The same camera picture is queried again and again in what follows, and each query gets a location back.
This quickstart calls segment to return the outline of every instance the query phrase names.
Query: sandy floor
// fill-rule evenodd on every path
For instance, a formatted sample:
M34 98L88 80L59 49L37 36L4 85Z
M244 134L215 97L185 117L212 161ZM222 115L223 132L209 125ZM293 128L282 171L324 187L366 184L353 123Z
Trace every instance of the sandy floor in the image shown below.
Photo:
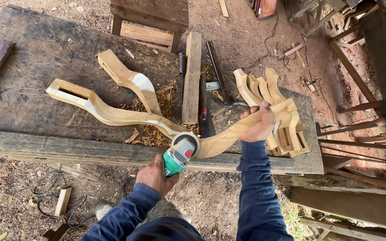
M0 0L0 11L8 3L66 19L95 30L110 32L109 0ZM242 67L246 73L253 72L255 76L264 76L266 68L274 68L281 77L280 86L311 96L315 116L321 120L346 124L373 116L373 113L337 115L335 112L339 105L353 106L365 100L329 47L327 39L338 33L336 30L330 30L327 23L308 39L304 39L287 23L291 12L299 9L297 2L285 6L284 1L278 1L278 18L272 17L258 24L255 24L256 20L248 6L248 1L226 0L226 3L229 12L227 21L219 18L221 10L218 1L189 0L190 27L187 31L194 30L201 33L203 43L208 40L214 42L222 68ZM341 15L337 14L334 21L340 24ZM274 27L274 36L265 41L272 35ZM185 38L186 34L182 37L180 50L185 49ZM352 38L354 38L352 35L346 37L346 39ZM306 68L303 68L299 60L294 58L294 54L285 61L263 58L249 68L261 56L273 55L274 49L281 58L283 53L291 48L291 42L296 45L305 44L306 47L300 49L299 52L307 65ZM376 85L370 61L363 47L356 45L351 50L346 51L345 49L344 51L362 78L367 80L369 87L379 95L375 91ZM315 84L319 96L309 91L304 85L304 80L311 78L320 79ZM371 130L361 130L350 134L335 134L331 138L354 141L356 137L371 135ZM382 155L382 153L369 149L360 150L355 147L342 146L340 148L372 156ZM354 166L364 169L379 167L366 166L362 162L356 162ZM61 223L67 221L67 216L55 220L41 216L29 204L30 199L35 203L37 200L37 197L30 192L30 185L39 177L38 172L41 171L44 175L53 170L44 163L18 162L13 165L8 161L0 160L0 234L7 231L6 240L39 239L40 234L46 230L55 230ZM130 178L129 175L134 175L137 171L136 168L99 167L98 172L101 172L102 176L97 183L66 174L68 185L73 187L71 203L83 195L88 196L88 200L76 213L77 218L72 222L79 223L86 217L93 216L94 204L99 200L107 200L115 205L116 193L120 192L122 185ZM240 187L239 174L188 171L184 173L180 183L169 194L169 200L190 217L192 224L200 229L204 238L234 240L237 230ZM58 192L56 188L53 188L49 193L55 195ZM55 203L53 200L46 200L42 204L43 209L51 213L51 208L46 207L53 207ZM70 230L65 239L79 238L91 224L92 221Z

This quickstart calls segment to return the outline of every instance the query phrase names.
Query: green angle grinder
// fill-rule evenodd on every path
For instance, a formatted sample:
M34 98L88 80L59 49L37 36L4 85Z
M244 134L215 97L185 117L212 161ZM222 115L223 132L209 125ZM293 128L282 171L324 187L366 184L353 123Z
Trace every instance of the green angle grinder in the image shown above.
M182 172L187 163L199 152L199 139L190 132L176 135L169 148L164 153L165 175L167 177Z

